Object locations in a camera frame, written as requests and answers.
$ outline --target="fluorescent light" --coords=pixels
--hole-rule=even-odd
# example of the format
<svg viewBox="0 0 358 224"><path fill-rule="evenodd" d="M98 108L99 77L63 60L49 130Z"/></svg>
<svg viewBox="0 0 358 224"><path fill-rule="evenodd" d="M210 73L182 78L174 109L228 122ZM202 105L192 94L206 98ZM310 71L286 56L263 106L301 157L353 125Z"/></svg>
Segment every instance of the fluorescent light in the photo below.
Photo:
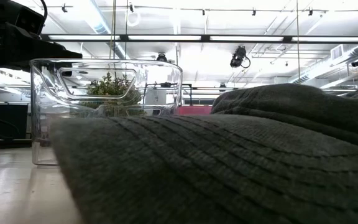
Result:
<svg viewBox="0 0 358 224"><path fill-rule="evenodd" d="M15 90L13 88L10 88L10 87L5 87L5 88L0 88L0 90L2 91L8 91L9 93L14 93L14 94L22 94L22 92L20 92L19 90Z"/></svg>
<svg viewBox="0 0 358 224"><path fill-rule="evenodd" d="M322 87L320 87L321 89L327 89L327 88L331 88L333 86L336 86L338 84L341 84L343 81L342 80L337 80L335 82L331 82L331 83L328 83L328 84L325 84L323 85Z"/></svg>
<svg viewBox="0 0 358 224"><path fill-rule="evenodd" d="M1 73L0 73L0 83L3 83L5 85L28 85L28 83L23 82L21 79L11 78Z"/></svg>
<svg viewBox="0 0 358 224"><path fill-rule="evenodd" d="M22 79L23 81L30 81L30 73L29 72L23 72L21 70L11 70L8 68L0 68L1 71L4 71L6 73L9 73L17 78Z"/></svg>
<svg viewBox="0 0 358 224"><path fill-rule="evenodd" d="M193 87L193 88L196 88L197 90L233 90L234 87L223 87L223 88L219 88L219 87Z"/></svg>
<svg viewBox="0 0 358 224"><path fill-rule="evenodd" d="M297 42L297 37L292 37L292 42ZM299 37L303 42L358 42L358 37Z"/></svg>
<svg viewBox="0 0 358 224"><path fill-rule="evenodd" d="M271 83L248 83L244 88L253 88L258 86L271 85Z"/></svg>
<svg viewBox="0 0 358 224"><path fill-rule="evenodd" d="M342 90L342 89L322 89L323 91L337 91L337 92L353 92L355 90Z"/></svg>
<svg viewBox="0 0 358 224"><path fill-rule="evenodd" d="M228 41L282 41L284 37L264 37L264 36L211 36L210 40Z"/></svg>
<svg viewBox="0 0 358 224"><path fill-rule="evenodd" d="M200 95L200 94L196 94L196 93L193 93L192 95L191 95L191 97L193 98L193 99L216 99L216 98L218 98L220 96L220 94L219 93L217 93L217 94L214 94L214 95Z"/></svg>
<svg viewBox="0 0 358 224"><path fill-rule="evenodd" d="M49 35L51 40L105 40L110 41L111 35ZM119 36L112 37L113 40L119 40Z"/></svg>
<svg viewBox="0 0 358 224"><path fill-rule="evenodd" d="M12 88L30 88L30 85L6 85L6 84L0 84L0 87L12 87Z"/></svg>
<svg viewBox="0 0 358 224"><path fill-rule="evenodd" d="M199 35L130 35L129 40L201 40Z"/></svg>

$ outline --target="knit hat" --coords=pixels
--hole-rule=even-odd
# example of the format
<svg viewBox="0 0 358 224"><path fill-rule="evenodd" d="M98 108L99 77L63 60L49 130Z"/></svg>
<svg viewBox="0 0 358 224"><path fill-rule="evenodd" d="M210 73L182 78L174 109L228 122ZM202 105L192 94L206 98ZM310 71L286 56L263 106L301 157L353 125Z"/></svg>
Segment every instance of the knit hat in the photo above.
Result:
<svg viewBox="0 0 358 224"><path fill-rule="evenodd" d="M221 95L211 115L63 119L52 145L86 223L358 223L358 95Z"/></svg>

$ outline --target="transparent bin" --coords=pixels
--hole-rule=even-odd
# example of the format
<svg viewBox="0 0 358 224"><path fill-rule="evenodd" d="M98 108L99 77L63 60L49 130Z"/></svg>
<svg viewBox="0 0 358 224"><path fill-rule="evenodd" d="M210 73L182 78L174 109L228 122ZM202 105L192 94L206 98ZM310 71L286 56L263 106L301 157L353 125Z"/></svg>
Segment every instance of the transparent bin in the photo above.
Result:
<svg viewBox="0 0 358 224"><path fill-rule="evenodd" d="M49 141L55 119L168 115L181 104L182 70L170 63L36 59L30 65L37 165L57 164Z"/></svg>

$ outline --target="track light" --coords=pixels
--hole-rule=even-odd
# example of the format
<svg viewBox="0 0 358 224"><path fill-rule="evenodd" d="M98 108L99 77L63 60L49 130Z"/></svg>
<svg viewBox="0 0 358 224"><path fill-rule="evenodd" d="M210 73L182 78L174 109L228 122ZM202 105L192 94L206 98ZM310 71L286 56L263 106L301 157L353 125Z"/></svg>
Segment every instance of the track light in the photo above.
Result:
<svg viewBox="0 0 358 224"><path fill-rule="evenodd" d="M129 3L129 10L131 10L131 12L134 12L134 5L131 2Z"/></svg>
<svg viewBox="0 0 358 224"><path fill-rule="evenodd" d="M64 13L68 12L67 9L66 9L66 3L63 4L63 6L62 6L62 11L63 11Z"/></svg>

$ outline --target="white floor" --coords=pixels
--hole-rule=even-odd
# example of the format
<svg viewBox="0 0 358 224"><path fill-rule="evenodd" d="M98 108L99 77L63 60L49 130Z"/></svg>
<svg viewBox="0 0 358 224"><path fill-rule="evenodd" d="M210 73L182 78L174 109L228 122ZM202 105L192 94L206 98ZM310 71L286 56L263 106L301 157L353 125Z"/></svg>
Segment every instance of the white floor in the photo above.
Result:
<svg viewBox="0 0 358 224"><path fill-rule="evenodd" d="M31 159L30 149L0 150L0 223L82 223L58 167Z"/></svg>

